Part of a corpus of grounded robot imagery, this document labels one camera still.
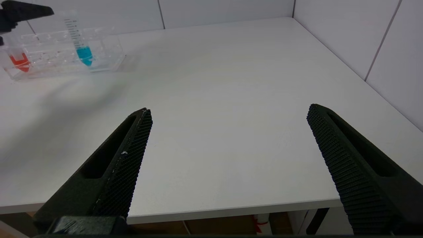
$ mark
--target white surface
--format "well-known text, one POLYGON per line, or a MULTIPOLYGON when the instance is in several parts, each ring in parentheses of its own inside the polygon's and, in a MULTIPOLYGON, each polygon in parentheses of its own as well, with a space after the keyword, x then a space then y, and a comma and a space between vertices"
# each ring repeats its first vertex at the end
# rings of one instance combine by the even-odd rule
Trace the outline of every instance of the white surface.
POLYGON ((367 83, 423 130, 423 2, 404 0, 367 83))
POLYGON ((130 224, 341 206, 311 103, 423 182, 423 133, 292 18, 119 37, 121 72, 2 78, 0 212, 39 208, 142 107, 154 124, 130 224))
MULTIPOLYGON (((32 0, 32 2, 49 6, 56 13, 78 10, 82 28, 113 26, 114 33, 163 29, 157 0, 32 0)), ((66 30, 63 17, 59 14, 29 22, 36 33, 66 30)))
POLYGON ((291 228, 294 235, 298 235, 307 211, 308 210, 299 210, 288 212, 289 222, 291 223, 291 228))
POLYGON ((294 0, 160 0, 165 27, 291 17, 294 0))
POLYGON ((330 208, 317 229, 316 235, 353 235, 343 207, 330 208))
POLYGON ((297 0, 294 18, 362 79, 398 0, 297 0))
POLYGON ((304 220, 301 223, 301 227, 298 231, 298 235, 307 235, 307 228, 316 215, 317 209, 309 209, 305 215, 304 220))

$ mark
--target white tiled wall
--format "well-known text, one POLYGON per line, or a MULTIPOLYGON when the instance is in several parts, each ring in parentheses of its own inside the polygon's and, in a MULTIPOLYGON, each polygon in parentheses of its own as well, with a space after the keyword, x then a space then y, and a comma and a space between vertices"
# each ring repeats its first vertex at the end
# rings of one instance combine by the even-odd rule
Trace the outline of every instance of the white tiled wall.
POLYGON ((159 0, 166 28, 292 17, 294 0, 159 0))
MULTIPOLYGON (((78 10, 82 28, 114 26, 114 33, 163 29, 157 0, 31 0, 53 11, 78 10)), ((66 30, 63 19, 55 14, 29 21, 34 31, 66 30)))
POLYGON ((423 131, 423 1, 403 0, 367 79, 423 131))
POLYGON ((294 18, 365 79, 398 0, 297 0, 294 18))
MULTIPOLYGON (((294 0, 22 0, 55 12, 76 9, 82 28, 114 26, 114 33, 221 22, 291 17, 294 0)), ((36 33, 65 30, 60 16, 30 20, 36 33)))

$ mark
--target floor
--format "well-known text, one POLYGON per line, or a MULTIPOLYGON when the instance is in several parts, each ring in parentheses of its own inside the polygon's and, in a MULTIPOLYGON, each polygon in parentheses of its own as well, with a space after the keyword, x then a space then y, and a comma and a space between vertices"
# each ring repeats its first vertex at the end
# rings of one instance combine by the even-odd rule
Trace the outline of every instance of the floor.
MULTIPOLYGON (((288 214, 271 213, 269 222, 274 235, 292 235, 288 214)), ((253 216, 232 216, 210 219, 185 221, 159 222, 131 225, 138 234, 188 234, 192 235, 255 235, 253 216)), ((0 230, 0 238, 15 238, 0 230)))

